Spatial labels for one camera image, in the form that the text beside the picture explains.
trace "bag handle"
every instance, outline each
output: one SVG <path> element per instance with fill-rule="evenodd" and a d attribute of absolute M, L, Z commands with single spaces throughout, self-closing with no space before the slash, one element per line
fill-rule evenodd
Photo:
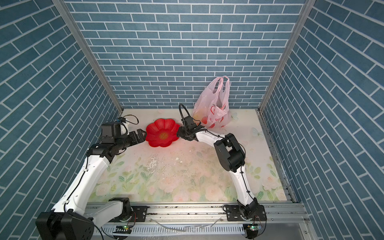
<path fill-rule="evenodd" d="M 223 98 L 222 100 L 224 100 L 222 102 L 222 107 L 221 107 L 221 110 L 224 110 L 226 107 L 228 107 L 228 104 L 229 104 L 229 88 L 230 88 L 230 82 L 229 82 L 229 77 L 227 76 L 222 76 L 222 79 L 224 81 L 224 78 L 227 79 L 227 81 L 225 82 L 225 89 L 224 89 L 224 95 L 223 95 Z"/>
<path fill-rule="evenodd" d="M 220 82 L 219 82 L 219 85 L 217 87 L 217 90 L 215 91 L 215 86 L 217 84 L 217 81 L 220 81 Z M 213 94 L 219 93 L 222 86 L 223 86 L 223 82 L 224 82 L 223 77 L 217 77 L 217 78 L 213 79 L 212 82 L 210 82 L 210 84 L 208 85 L 208 88 L 212 91 Z"/>

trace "butterfly decal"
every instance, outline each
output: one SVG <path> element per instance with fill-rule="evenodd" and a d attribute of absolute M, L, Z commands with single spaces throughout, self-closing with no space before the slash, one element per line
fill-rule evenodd
<path fill-rule="evenodd" d="M 256 128 L 252 128 L 252 135 L 254 136 L 254 137 L 260 137 L 260 138 L 264 138 L 264 133 L 263 133 L 263 131 L 257 131 L 257 129 Z"/>
<path fill-rule="evenodd" d="M 239 118 L 237 117 L 237 113 L 233 113 L 232 115 L 231 115 L 231 118 L 233 119 L 233 120 L 239 120 Z"/>

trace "mounting plate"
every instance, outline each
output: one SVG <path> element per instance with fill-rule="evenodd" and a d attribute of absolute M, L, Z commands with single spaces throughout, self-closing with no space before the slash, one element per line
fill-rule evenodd
<path fill-rule="evenodd" d="M 145 222 L 145 218 L 147 217 L 147 209 L 148 206 L 131 206 L 133 212 L 136 213 L 136 222 Z M 124 223 L 119 220 L 118 217 L 111 219 L 109 222 L 119 222 Z"/>
<path fill-rule="evenodd" d="M 238 205 L 224 205 L 224 209 L 227 212 L 228 222 L 244 221 L 243 217 L 240 214 Z M 257 207 L 255 215 L 257 215 L 260 218 L 260 221 L 266 221 L 266 214 L 265 214 L 265 209 L 263 205 L 259 205 Z"/>

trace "metal rail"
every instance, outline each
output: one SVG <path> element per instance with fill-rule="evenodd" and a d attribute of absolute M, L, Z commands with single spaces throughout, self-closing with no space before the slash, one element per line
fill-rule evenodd
<path fill-rule="evenodd" d="M 95 71 L 96 75 L 98 76 L 101 84 L 104 86 L 105 90 L 107 91 L 112 102 L 115 104 L 119 113 L 122 113 L 122 111 L 123 111 L 122 105 L 120 104 L 116 94 L 114 93 L 113 89 L 111 88 L 106 76 L 104 75 L 103 70 L 101 69 L 99 63 L 97 62 L 95 56 L 93 55 L 91 49 L 89 48 L 89 46 L 87 44 L 87 42 L 85 41 L 84 36 L 82 35 L 78 25 L 76 24 L 76 22 L 72 16 L 72 14 L 70 13 L 67 5 L 65 4 L 64 0 L 52 0 L 52 2 L 55 5 L 57 11 L 60 13 L 64 22 L 67 24 L 67 27 L 71 31 L 73 37 L 75 38 L 76 42 L 80 46 L 85 57 L 88 59 L 89 64 L 91 65 L 92 69 Z"/>
<path fill-rule="evenodd" d="M 283 68 L 285 67 L 285 64 L 287 63 L 288 57 L 292 52 L 293 47 L 295 46 L 296 40 L 299 38 L 299 34 L 301 30 L 303 29 L 304 23 L 308 18 L 308 15 L 310 14 L 312 7 L 314 5 L 316 0 L 306 0 L 306 2 L 303 5 L 303 8 L 301 9 L 299 18 L 297 19 L 297 22 L 295 26 L 293 27 L 291 36 L 288 40 L 288 43 L 286 47 L 284 48 L 283 54 L 281 55 L 280 61 L 276 66 L 275 72 L 272 75 L 271 81 L 266 88 L 266 92 L 264 94 L 264 97 L 262 99 L 262 102 L 259 106 L 259 111 L 263 112 L 265 109 L 265 106 L 272 94 L 273 89 L 275 88 L 277 81 L 279 80 L 279 77 L 281 75 L 281 72 L 283 71 Z"/>

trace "black bracket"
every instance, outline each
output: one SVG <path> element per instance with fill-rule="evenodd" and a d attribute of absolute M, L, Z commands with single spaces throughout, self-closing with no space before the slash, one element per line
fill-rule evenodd
<path fill-rule="evenodd" d="M 131 206 L 131 207 L 133 209 L 132 216 L 134 217 L 134 215 L 136 214 L 136 222 L 145 222 L 145 219 L 147 217 L 148 207 L 147 206 Z M 111 219 L 109 222 L 124 223 L 120 220 L 121 218 L 115 217 Z M 133 224 L 133 223 L 134 223 L 133 219 L 129 221 L 129 224 Z"/>
<path fill-rule="evenodd" d="M 245 221 L 241 216 L 238 205 L 224 205 L 224 211 L 227 213 L 228 222 Z M 266 220 L 266 214 L 265 214 L 265 209 L 263 205 L 257 206 L 257 208 L 254 211 L 254 216 L 251 218 L 250 221 L 253 221 L 253 220 L 255 220 L 255 222 L 259 221 L 259 218 L 256 217 L 255 219 L 255 215 L 257 215 L 260 218 L 260 221 L 262 222 Z"/>
<path fill-rule="evenodd" d="M 218 160 L 226 171 L 236 172 L 239 167 L 244 166 L 245 153 L 232 133 L 228 133 L 223 139 L 217 140 L 214 146 Z"/>

